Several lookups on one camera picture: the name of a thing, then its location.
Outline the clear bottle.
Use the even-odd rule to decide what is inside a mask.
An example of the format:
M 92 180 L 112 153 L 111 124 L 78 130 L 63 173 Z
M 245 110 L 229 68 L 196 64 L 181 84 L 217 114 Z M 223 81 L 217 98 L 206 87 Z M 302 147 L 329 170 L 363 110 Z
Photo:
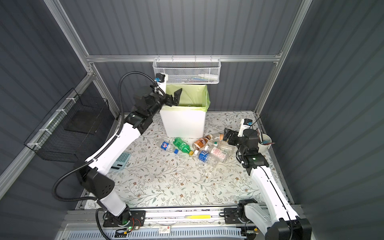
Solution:
M 232 145 L 229 145 L 225 141 L 218 141 L 218 142 L 213 142 L 214 147 L 221 149 L 222 151 L 225 151 L 227 153 L 231 153 L 234 151 L 235 147 Z

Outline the red white label bottle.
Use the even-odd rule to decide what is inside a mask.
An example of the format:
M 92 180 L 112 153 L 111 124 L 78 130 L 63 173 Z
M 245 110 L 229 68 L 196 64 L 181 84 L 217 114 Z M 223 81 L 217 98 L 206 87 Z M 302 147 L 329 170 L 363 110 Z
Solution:
M 229 158 L 229 153 L 221 150 L 218 147 L 205 146 L 204 150 L 209 152 L 213 157 L 215 157 L 221 163 L 225 163 Z

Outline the pepsi bottle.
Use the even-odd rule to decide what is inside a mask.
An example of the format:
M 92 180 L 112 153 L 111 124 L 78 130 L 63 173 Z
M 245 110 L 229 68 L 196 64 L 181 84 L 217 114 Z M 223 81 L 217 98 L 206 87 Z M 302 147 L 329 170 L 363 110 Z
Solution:
M 158 147 L 160 147 L 160 149 L 163 150 L 163 151 L 166 151 L 166 152 L 169 152 L 169 153 L 173 153 L 175 155 L 177 155 L 179 153 L 179 150 L 174 145 L 172 145 L 169 141 L 158 140 L 156 145 Z

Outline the blue label bottle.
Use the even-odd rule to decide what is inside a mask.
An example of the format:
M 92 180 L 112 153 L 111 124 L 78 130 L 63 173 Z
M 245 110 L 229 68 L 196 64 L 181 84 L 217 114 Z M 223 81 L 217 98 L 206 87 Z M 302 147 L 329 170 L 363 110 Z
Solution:
M 209 152 L 205 150 L 195 150 L 194 155 L 204 165 L 215 168 L 218 165 L 218 160 Z

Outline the green bottle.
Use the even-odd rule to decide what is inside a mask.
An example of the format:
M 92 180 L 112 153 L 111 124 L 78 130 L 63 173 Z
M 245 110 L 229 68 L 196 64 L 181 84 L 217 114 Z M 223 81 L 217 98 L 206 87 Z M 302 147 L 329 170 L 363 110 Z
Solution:
M 184 142 L 181 138 L 175 138 L 173 141 L 173 144 L 182 152 L 185 154 L 188 154 L 189 156 L 194 155 L 194 151 L 191 149 L 191 147 Z

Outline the brown cola bottle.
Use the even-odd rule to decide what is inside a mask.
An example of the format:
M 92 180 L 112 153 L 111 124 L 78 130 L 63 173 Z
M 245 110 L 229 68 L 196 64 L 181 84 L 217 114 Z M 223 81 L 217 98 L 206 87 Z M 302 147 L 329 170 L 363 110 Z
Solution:
M 203 147 L 205 147 L 207 145 L 207 143 L 212 139 L 213 135 L 212 134 L 209 134 L 205 137 L 202 137 L 200 139 L 198 139 L 197 141 L 195 141 L 193 143 L 193 149 L 194 150 L 200 150 L 202 149 Z

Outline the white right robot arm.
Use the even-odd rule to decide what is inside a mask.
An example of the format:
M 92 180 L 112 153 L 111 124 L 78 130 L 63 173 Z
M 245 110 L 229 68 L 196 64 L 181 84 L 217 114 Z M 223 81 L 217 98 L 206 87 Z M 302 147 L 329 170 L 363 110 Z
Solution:
M 256 200 L 241 200 L 237 214 L 244 223 L 252 222 L 266 240 L 310 240 L 312 226 L 301 218 L 278 187 L 266 158 L 261 153 L 263 134 L 251 119 L 242 119 L 238 131 L 226 128 L 223 140 L 235 146 L 237 161 L 257 185 L 267 210 Z

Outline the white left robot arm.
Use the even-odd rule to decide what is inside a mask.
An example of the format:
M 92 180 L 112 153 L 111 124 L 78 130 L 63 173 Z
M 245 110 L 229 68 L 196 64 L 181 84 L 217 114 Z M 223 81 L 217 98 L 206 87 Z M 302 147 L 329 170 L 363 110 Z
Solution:
M 164 105 L 178 106 L 182 90 L 174 95 L 166 94 L 169 76 L 157 73 L 150 79 L 151 85 L 138 89 L 134 94 L 135 105 L 127 116 L 124 104 L 120 103 L 120 126 L 116 133 L 104 145 L 84 162 L 79 162 L 74 170 L 60 177 L 53 185 L 52 195 L 61 202 L 77 202 L 93 200 L 105 211 L 109 217 L 121 227 L 128 226 L 135 220 L 130 208 L 115 191 L 115 182 L 107 177 L 113 163 L 124 150 L 138 139 L 153 123 L 156 115 Z M 79 183 L 90 193 L 91 197 L 65 198 L 59 196 L 59 184 L 71 174 L 76 174 Z

